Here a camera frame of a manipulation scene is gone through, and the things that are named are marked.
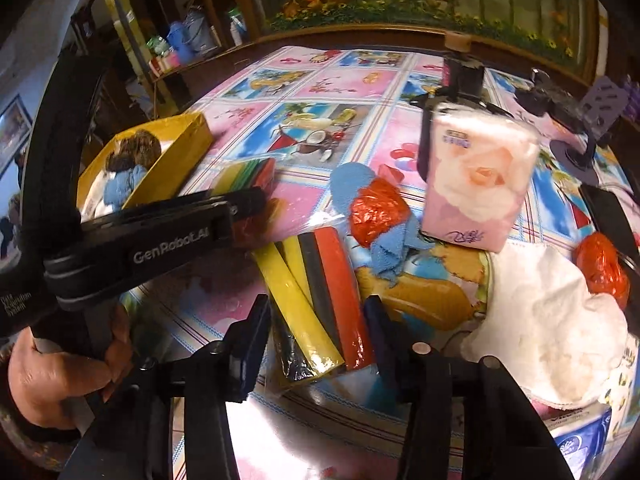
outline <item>pink tissue packet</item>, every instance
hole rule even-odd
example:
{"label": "pink tissue packet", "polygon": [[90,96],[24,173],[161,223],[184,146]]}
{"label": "pink tissue packet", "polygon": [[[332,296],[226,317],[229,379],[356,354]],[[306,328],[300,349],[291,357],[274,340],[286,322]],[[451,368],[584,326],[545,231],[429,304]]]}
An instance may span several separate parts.
{"label": "pink tissue packet", "polygon": [[500,252],[522,208],[540,152],[532,125],[441,103],[431,120],[422,231]]}

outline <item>tissue box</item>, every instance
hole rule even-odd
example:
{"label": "tissue box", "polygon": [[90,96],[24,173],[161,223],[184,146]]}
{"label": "tissue box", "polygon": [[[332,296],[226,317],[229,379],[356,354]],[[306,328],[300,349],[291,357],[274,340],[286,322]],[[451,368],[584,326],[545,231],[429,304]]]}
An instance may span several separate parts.
{"label": "tissue box", "polygon": [[78,209],[82,210],[92,183],[104,169],[107,156],[116,148],[116,141],[132,136],[140,128],[150,131],[160,142],[170,141],[171,145],[133,190],[123,208],[174,197],[214,140],[201,113],[158,119],[117,134],[80,175],[76,197]]}
{"label": "tissue box", "polygon": [[422,231],[499,252],[529,188],[540,134],[513,118],[441,103],[430,137]]}
{"label": "tissue box", "polygon": [[577,480],[604,449],[611,421],[611,408],[595,403],[567,415],[546,420],[546,428]]}

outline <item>white cloth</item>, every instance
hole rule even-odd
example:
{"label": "white cloth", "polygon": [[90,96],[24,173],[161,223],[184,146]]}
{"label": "white cloth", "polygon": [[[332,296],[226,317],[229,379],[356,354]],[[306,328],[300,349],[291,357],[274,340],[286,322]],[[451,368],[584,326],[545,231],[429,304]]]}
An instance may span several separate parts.
{"label": "white cloth", "polygon": [[89,188],[89,193],[87,193],[87,196],[84,199],[84,206],[82,207],[82,211],[80,212],[82,222],[86,222],[94,218],[99,218],[100,216],[113,211],[113,207],[104,205],[102,197],[104,195],[104,187],[107,185],[107,182],[114,176],[115,173],[105,170],[101,170],[95,176],[94,182]]}
{"label": "white cloth", "polygon": [[545,244],[509,240],[490,256],[487,316],[462,342],[462,356],[496,356],[530,398],[549,406],[596,401],[625,351],[616,300],[590,294],[580,269]]}

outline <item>yellow box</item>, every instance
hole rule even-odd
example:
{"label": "yellow box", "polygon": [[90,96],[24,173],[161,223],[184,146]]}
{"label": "yellow box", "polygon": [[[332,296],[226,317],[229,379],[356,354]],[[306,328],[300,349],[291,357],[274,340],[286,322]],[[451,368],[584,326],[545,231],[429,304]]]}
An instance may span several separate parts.
{"label": "yellow box", "polygon": [[201,113],[158,119],[117,134],[80,175],[76,199],[78,209],[84,206],[91,185],[104,169],[107,156],[116,148],[116,141],[132,136],[140,128],[154,134],[160,142],[173,142],[133,190],[123,208],[174,197],[214,140]]}

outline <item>blue towel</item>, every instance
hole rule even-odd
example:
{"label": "blue towel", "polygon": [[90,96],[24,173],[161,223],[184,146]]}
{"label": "blue towel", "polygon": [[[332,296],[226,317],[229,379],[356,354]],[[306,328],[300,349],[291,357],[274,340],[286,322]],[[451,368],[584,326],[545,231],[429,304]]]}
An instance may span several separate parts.
{"label": "blue towel", "polygon": [[[334,208],[349,216],[351,203],[357,198],[358,191],[368,186],[375,177],[371,168],[357,162],[348,162],[335,168],[329,181]],[[406,222],[393,226],[373,241],[370,247],[371,271],[395,284],[409,248],[424,250],[433,246],[433,243],[418,237],[418,219],[411,213]]]}
{"label": "blue towel", "polygon": [[409,248],[425,250],[434,245],[418,237],[418,219],[411,213],[406,222],[392,227],[373,241],[371,271],[395,285],[396,276],[402,272]]}
{"label": "blue towel", "polygon": [[129,198],[129,195],[136,189],[136,186],[146,175],[146,168],[136,166],[132,170],[121,171],[107,182],[104,186],[102,201],[104,205],[113,206],[114,211],[119,211]]}
{"label": "blue towel", "polygon": [[351,214],[351,203],[358,197],[358,190],[367,187],[376,177],[371,168],[359,162],[347,162],[331,172],[329,189],[336,211],[345,216]]}

